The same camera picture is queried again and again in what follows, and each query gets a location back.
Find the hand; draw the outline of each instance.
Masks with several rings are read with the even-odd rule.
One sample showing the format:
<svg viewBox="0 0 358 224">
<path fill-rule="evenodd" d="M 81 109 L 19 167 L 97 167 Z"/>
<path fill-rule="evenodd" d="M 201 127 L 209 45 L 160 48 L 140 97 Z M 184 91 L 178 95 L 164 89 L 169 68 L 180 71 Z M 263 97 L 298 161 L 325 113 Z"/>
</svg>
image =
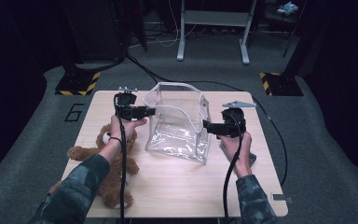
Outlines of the hand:
<svg viewBox="0 0 358 224">
<path fill-rule="evenodd" d="M 138 120 L 121 119 L 121 122 L 124 126 L 124 131 L 126 133 L 126 139 L 129 139 L 132 137 L 132 134 L 133 134 L 133 131 L 135 130 L 135 128 L 146 124 L 147 119 L 138 119 Z M 112 118 L 111 118 L 110 136 L 116 137 L 121 140 L 120 123 L 118 122 L 118 117 L 116 115 L 112 116 Z"/>
<path fill-rule="evenodd" d="M 234 154 L 238 150 L 238 146 L 240 144 L 240 138 L 239 137 L 231 138 L 224 135 L 218 135 L 218 137 L 222 140 L 225 146 L 224 149 L 227 159 L 229 160 L 229 162 L 231 162 L 232 159 L 234 158 Z M 235 173 L 237 174 L 238 178 L 241 178 L 245 175 L 252 174 L 251 166 L 249 164 L 249 154 L 251 151 L 251 144 L 252 144 L 252 136 L 249 133 L 245 132 L 242 138 L 240 156 L 238 157 L 238 160 L 235 163 L 235 167 L 234 167 Z"/>
</svg>

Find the table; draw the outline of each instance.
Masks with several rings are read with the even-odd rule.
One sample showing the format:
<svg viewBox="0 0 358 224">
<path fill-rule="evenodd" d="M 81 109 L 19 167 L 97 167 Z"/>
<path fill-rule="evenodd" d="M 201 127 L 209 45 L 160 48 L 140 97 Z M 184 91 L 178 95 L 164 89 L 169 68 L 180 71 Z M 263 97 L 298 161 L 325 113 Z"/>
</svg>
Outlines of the table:
<svg viewBox="0 0 358 224">
<path fill-rule="evenodd" d="M 249 64 L 249 55 L 246 48 L 246 38 L 249 34 L 249 29 L 252 24 L 252 18 L 255 11 L 255 3 L 257 0 L 252 0 L 249 12 L 219 12 L 219 11 L 199 11 L 186 10 L 185 0 L 182 0 L 181 10 L 181 28 L 180 28 L 180 42 L 176 60 L 181 62 L 185 55 L 185 25 L 186 24 L 202 24 L 202 25 L 222 25 L 222 26 L 239 26 L 245 27 L 243 32 L 243 39 L 240 39 L 240 48 L 242 55 L 242 62 Z"/>
<path fill-rule="evenodd" d="M 115 114 L 113 98 L 118 91 L 95 92 L 89 111 L 80 129 L 76 146 L 96 147 L 95 139 L 101 128 L 110 122 Z M 147 91 L 134 92 L 137 95 L 135 105 L 143 105 L 142 99 Z M 166 91 L 167 94 L 184 94 L 183 91 Z M 243 91 L 205 91 L 210 103 L 212 122 L 223 122 L 222 104 L 235 100 L 252 103 L 252 96 Z M 251 151 L 257 156 L 252 168 L 266 194 L 282 194 L 279 179 L 269 154 L 263 130 L 256 110 L 253 107 L 243 109 L 246 128 L 252 134 Z M 149 126 L 137 128 L 138 139 L 132 153 L 140 170 L 133 175 L 127 189 L 133 196 L 133 205 L 125 210 L 125 217 L 224 217 L 223 186 L 229 166 L 219 140 L 211 137 L 208 160 L 205 165 L 165 154 L 145 151 L 149 136 Z M 79 164 L 69 160 L 62 179 Z M 237 177 L 230 178 L 227 193 L 228 214 L 240 217 L 238 193 L 235 186 Z M 287 214 L 285 202 L 273 201 L 272 208 L 279 217 Z M 118 209 L 109 209 L 97 196 L 89 210 L 88 217 L 120 217 Z"/>
</svg>

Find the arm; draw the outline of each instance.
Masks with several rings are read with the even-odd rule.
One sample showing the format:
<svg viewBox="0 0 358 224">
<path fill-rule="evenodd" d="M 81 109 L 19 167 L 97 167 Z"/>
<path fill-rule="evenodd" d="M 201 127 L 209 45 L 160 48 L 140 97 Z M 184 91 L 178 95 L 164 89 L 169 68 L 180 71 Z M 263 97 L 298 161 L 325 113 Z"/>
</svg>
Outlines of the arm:
<svg viewBox="0 0 358 224">
<path fill-rule="evenodd" d="M 111 136 L 121 139 L 116 116 L 111 120 Z M 146 124 L 146 119 L 123 120 L 126 137 Z M 110 162 L 121 150 L 118 140 L 112 139 L 99 154 L 81 162 L 43 202 L 29 223 L 83 223 L 100 184 L 110 171 Z"/>
<path fill-rule="evenodd" d="M 224 144 L 224 150 L 229 161 L 232 161 L 238 149 L 240 138 L 219 136 Z M 278 219 L 272 210 L 266 193 L 260 187 L 249 164 L 249 154 L 252 136 L 245 133 L 242 139 L 239 159 L 235 163 L 234 171 L 238 177 L 236 182 L 240 201 L 242 223 L 276 223 Z"/>
</svg>

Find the brown stuffed animal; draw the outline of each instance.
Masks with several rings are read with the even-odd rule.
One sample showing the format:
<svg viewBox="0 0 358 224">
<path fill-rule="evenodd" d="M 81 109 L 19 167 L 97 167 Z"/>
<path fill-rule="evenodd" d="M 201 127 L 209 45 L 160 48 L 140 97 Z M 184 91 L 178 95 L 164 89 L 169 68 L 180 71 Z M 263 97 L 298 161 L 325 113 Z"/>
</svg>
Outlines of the brown stuffed animal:
<svg viewBox="0 0 358 224">
<path fill-rule="evenodd" d="M 102 148 L 105 146 L 104 138 L 108 137 L 110 134 L 111 126 L 106 124 L 101 128 L 100 133 L 97 136 L 97 147 L 85 148 L 85 147 L 71 147 L 67 155 L 70 159 L 75 161 L 84 161 L 91 155 L 99 153 Z M 137 138 L 137 132 L 134 131 L 130 139 L 127 140 L 127 153 L 130 154 L 133 144 Z M 115 160 L 110 164 L 110 172 L 106 176 L 105 180 L 101 183 L 99 188 L 99 194 L 102 197 L 103 203 L 110 208 L 120 208 L 120 189 L 121 189 L 121 167 L 122 167 L 122 155 L 121 152 L 116 155 Z M 139 167 L 136 164 L 135 160 L 127 156 L 127 174 L 136 175 L 138 174 Z M 130 181 L 130 176 L 126 177 L 127 184 Z M 54 190 L 61 184 L 59 181 L 48 191 L 49 193 L 54 192 Z M 124 191 L 124 207 L 130 207 L 132 205 L 133 198 L 131 194 L 125 190 Z"/>
</svg>

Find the transparent plastic bag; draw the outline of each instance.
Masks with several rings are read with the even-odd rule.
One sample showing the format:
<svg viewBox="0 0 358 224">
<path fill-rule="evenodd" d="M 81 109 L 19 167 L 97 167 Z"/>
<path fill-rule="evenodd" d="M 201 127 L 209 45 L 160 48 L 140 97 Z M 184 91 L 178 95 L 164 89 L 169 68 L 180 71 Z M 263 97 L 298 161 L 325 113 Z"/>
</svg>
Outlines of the transparent plastic bag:
<svg viewBox="0 0 358 224">
<path fill-rule="evenodd" d="M 178 88 L 180 93 L 169 93 Z M 146 150 L 206 163 L 211 135 L 202 121 L 211 121 L 211 116 L 202 91 L 185 83 L 159 82 L 146 94 L 144 104 L 156 108 L 156 115 L 149 118 Z"/>
</svg>

